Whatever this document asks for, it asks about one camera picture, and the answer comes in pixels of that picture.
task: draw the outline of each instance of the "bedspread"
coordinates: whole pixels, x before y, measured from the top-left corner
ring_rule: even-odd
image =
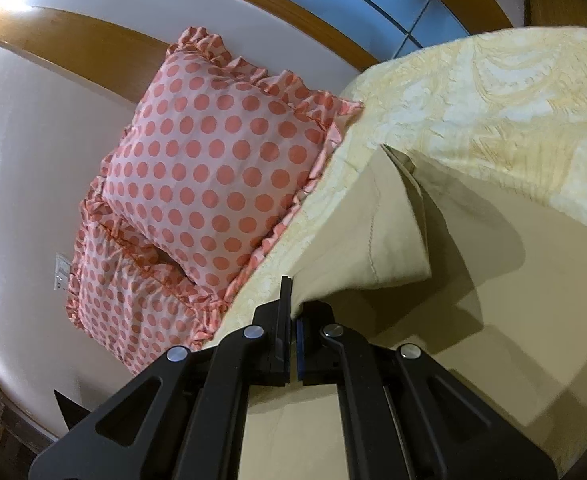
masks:
[[[362,117],[212,344],[248,324],[282,274],[296,283],[297,263],[388,144],[416,163],[433,278],[338,293],[334,310],[374,343],[427,348],[566,471],[587,446],[587,30],[505,30],[424,49],[372,67],[343,95],[365,103]],[[304,427],[301,417],[327,419],[336,435],[304,433],[305,462],[342,464],[339,417],[326,415],[334,396],[255,392],[241,473],[265,466],[267,448],[274,478],[304,474],[273,444],[300,438],[286,421]]]

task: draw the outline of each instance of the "pillow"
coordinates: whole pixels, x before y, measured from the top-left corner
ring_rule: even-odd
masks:
[[[160,263],[154,245],[104,202],[111,156],[80,203],[66,309],[75,326],[138,373],[172,345],[200,349],[220,326],[224,303],[198,298],[180,267]]]
[[[220,36],[170,46],[114,153],[110,208],[230,303],[314,189],[362,104],[268,76]]]

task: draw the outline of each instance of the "light switch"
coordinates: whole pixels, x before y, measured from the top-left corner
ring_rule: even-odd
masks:
[[[72,263],[62,256],[60,253],[56,253],[56,266],[54,267],[54,290],[59,288],[67,289],[69,283],[69,273],[72,271]]]

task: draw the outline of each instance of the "yellow bedspread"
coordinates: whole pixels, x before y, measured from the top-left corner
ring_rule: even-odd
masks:
[[[372,342],[427,348],[566,471],[587,446],[587,30],[505,30],[428,48],[372,67],[343,96],[365,102],[363,115],[212,343],[276,296],[280,276],[388,144],[417,161],[427,193],[433,290],[333,300],[350,304],[345,318]],[[377,306],[389,298],[401,315]],[[339,434],[337,407],[326,415],[334,397],[329,387],[255,392],[241,474],[259,461],[272,467],[263,478],[346,478],[335,466],[341,436],[328,436]],[[318,438],[309,430],[294,444],[302,435],[291,424],[317,420]],[[285,460],[291,446],[314,453],[301,462],[315,469]]]

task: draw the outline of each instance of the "pink polka dot pillowcase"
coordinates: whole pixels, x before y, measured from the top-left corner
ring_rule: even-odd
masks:
[[[194,301],[230,304],[361,108],[232,60],[220,36],[189,28],[136,108],[104,199],[180,264]]]
[[[190,301],[195,287],[181,269],[163,263],[157,248],[104,202],[112,155],[80,203],[66,309],[77,328],[137,374],[169,346],[200,349],[218,330],[224,308]]]

